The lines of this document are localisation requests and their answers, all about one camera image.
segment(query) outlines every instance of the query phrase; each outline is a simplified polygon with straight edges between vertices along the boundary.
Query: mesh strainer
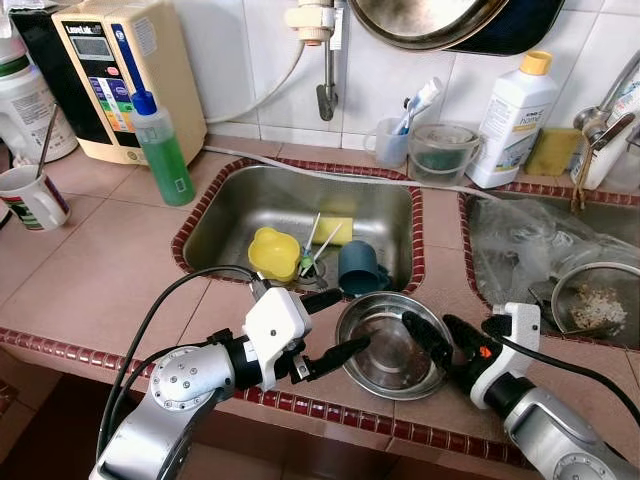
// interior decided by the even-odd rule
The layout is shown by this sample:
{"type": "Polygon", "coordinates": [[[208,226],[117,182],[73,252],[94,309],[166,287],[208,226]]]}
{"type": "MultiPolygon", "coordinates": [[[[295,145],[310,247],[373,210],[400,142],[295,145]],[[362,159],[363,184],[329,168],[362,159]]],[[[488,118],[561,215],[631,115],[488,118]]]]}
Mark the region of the mesh strainer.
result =
{"type": "Polygon", "coordinates": [[[639,292],[640,269],[617,262],[588,263],[556,284],[551,311],[563,333],[602,330],[627,344],[637,343],[639,292]]]}

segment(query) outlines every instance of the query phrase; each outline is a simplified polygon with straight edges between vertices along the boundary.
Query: white jar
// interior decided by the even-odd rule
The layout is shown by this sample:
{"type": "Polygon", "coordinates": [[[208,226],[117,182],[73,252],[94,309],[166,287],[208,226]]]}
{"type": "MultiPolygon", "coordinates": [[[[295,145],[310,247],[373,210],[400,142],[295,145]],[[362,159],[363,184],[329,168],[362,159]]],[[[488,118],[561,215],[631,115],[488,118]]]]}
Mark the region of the white jar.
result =
{"type": "MultiPolygon", "coordinates": [[[[20,38],[0,39],[0,137],[14,156],[38,162],[54,101],[20,38]]],[[[58,112],[45,161],[56,160],[77,145],[69,122],[58,112]]]]}
{"type": "Polygon", "coordinates": [[[640,123],[626,139],[622,152],[602,183],[607,192],[632,193],[640,187],[640,123]]]}
{"type": "Polygon", "coordinates": [[[484,150],[467,169],[479,187],[513,182],[529,157],[557,95],[558,87],[547,75],[551,59],[546,52],[529,52],[520,69],[496,80],[479,128],[484,150]]]}

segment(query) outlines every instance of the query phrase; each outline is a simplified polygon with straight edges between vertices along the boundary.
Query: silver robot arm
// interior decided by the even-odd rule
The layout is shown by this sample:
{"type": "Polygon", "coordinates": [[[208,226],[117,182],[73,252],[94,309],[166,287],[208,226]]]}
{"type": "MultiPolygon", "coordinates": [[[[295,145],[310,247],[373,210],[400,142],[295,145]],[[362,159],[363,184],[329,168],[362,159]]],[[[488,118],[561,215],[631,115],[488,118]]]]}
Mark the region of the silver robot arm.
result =
{"type": "MultiPolygon", "coordinates": [[[[422,319],[403,316],[412,337],[449,371],[472,402],[480,409],[493,408],[501,416],[506,434],[545,479],[640,478],[640,471],[614,453],[580,415],[524,376],[530,357],[455,316],[445,315],[444,322],[461,350],[457,354],[422,319]]],[[[483,330],[537,351],[540,311],[534,305],[507,303],[494,308],[483,330]]]]}
{"type": "Polygon", "coordinates": [[[258,385],[266,391],[286,375],[297,383],[339,368],[369,339],[337,345],[315,361],[301,352],[311,331],[309,313],[341,298],[334,290],[301,300],[284,288],[268,288],[247,314],[243,336],[234,339],[225,329],[206,346],[179,347],[162,357],[142,402],[117,428],[89,479],[173,479],[194,425],[234,390],[258,385]]]}

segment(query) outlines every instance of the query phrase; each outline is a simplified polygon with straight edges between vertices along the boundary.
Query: cleaning product bottle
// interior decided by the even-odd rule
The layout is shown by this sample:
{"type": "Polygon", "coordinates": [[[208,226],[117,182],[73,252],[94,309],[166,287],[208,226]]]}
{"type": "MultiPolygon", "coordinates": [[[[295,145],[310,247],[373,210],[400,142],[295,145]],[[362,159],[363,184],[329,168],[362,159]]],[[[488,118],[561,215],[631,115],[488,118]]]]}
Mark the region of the cleaning product bottle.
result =
{"type": "MultiPolygon", "coordinates": [[[[29,62],[20,37],[13,32],[11,38],[0,38],[0,137],[16,164],[40,159],[54,101],[42,73],[29,62]]],[[[63,157],[77,145],[69,122],[59,112],[45,162],[63,157]]]]}
{"type": "Polygon", "coordinates": [[[466,172],[479,187],[512,182],[529,156],[557,95],[547,75],[552,58],[547,52],[528,52],[518,70],[496,80],[480,124],[486,144],[466,172]]]}
{"type": "Polygon", "coordinates": [[[146,90],[134,93],[131,101],[135,110],[131,120],[136,137],[163,200],[174,206],[189,203],[195,197],[195,190],[169,112],[156,106],[153,95],[146,90]]]}

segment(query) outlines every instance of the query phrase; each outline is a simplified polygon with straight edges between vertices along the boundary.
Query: white hose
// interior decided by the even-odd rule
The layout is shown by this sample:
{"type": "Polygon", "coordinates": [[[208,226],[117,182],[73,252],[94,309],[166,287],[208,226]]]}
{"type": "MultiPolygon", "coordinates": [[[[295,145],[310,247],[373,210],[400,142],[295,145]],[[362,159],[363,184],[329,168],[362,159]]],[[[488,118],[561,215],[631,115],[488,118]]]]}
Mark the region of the white hose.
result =
{"type": "Polygon", "coordinates": [[[401,187],[418,187],[418,188],[433,188],[436,190],[450,190],[453,192],[459,193],[467,193],[469,195],[475,195],[476,197],[485,198],[487,200],[501,200],[498,197],[495,197],[491,194],[483,192],[482,190],[476,190],[475,188],[462,187],[462,186],[451,186],[451,187],[438,187],[431,185],[423,185],[420,182],[416,182],[413,180],[392,180],[390,178],[377,178],[377,177],[366,177],[366,176],[357,176],[357,175],[332,175],[330,173],[324,172],[316,172],[314,170],[305,170],[304,168],[298,168],[291,165],[287,165],[286,163],[279,162],[277,160],[272,160],[267,157],[263,157],[262,155],[254,155],[252,153],[247,152],[239,152],[237,150],[229,150],[226,148],[218,148],[218,147],[210,147],[205,145],[202,147],[203,150],[208,152],[222,153],[224,155],[234,155],[236,157],[246,157],[251,160],[256,160],[258,162],[264,163],[266,165],[271,165],[272,167],[282,168],[284,170],[289,170],[291,172],[299,173],[302,175],[308,175],[310,177],[316,178],[324,178],[326,180],[335,180],[338,182],[346,182],[346,183],[366,183],[369,185],[398,185],[401,187]]]}
{"type": "Polygon", "coordinates": [[[232,114],[229,114],[229,115],[223,115],[221,117],[205,118],[204,121],[207,122],[208,124],[228,122],[229,120],[233,120],[236,117],[244,115],[245,113],[249,113],[251,110],[253,110],[255,108],[258,108],[264,102],[269,100],[271,98],[271,96],[274,93],[276,93],[278,91],[278,89],[282,86],[282,84],[284,82],[286,82],[287,79],[291,76],[291,74],[295,70],[296,66],[298,65],[298,62],[300,61],[300,57],[302,57],[302,52],[303,51],[304,51],[304,42],[299,42],[298,49],[296,50],[296,53],[295,53],[294,58],[293,58],[293,62],[289,66],[289,69],[287,70],[287,72],[282,76],[282,78],[278,81],[278,83],[276,83],[276,85],[271,90],[269,90],[266,94],[264,94],[262,97],[260,97],[255,102],[253,102],[247,108],[245,108],[244,110],[242,110],[240,112],[232,113],[232,114]]]}

